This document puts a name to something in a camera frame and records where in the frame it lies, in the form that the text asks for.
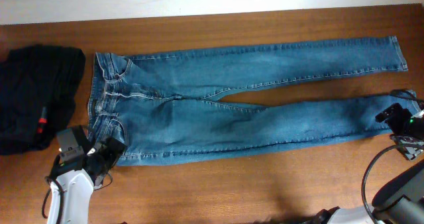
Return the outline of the blue denim jeans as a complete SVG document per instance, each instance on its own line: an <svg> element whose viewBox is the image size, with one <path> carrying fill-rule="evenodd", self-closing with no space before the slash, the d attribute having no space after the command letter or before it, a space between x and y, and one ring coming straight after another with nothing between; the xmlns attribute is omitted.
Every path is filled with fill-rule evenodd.
<svg viewBox="0 0 424 224"><path fill-rule="evenodd" d="M395 36L180 50L96 53L91 138L126 144L121 166L166 166L337 144L389 132L375 117L390 95L283 106L225 103L224 96L306 82L404 72Z"/></svg>

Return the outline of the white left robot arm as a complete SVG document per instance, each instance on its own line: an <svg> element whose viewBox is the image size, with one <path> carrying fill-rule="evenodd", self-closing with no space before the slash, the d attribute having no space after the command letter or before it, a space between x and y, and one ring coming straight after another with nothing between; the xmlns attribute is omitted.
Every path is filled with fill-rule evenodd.
<svg viewBox="0 0 424 224"><path fill-rule="evenodd" d="M42 204L47 224L87 224L93 192L106 186L104 179L127 149L110 136L90 140L88 132L89 127L75 126L56 134L60 152L45 177L49 190Z"/></svg>

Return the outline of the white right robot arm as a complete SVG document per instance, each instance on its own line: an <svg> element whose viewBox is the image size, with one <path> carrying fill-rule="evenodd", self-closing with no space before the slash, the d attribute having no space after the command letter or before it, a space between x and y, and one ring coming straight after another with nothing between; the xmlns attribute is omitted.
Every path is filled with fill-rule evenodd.
<svg viewBox="0 0 424 224"><path fill-rule="evenodd" d="M416 160L423 155L423 111L412 114L395 103L376 116L392 130L394 145L380 151L369 163L361 183L363 206L353 209L321 210L307 224L422 224L423 223L423 161L402 172L384 185L368 203L366 181L371 169L385 153L397 150L405 159Z"/></svg>

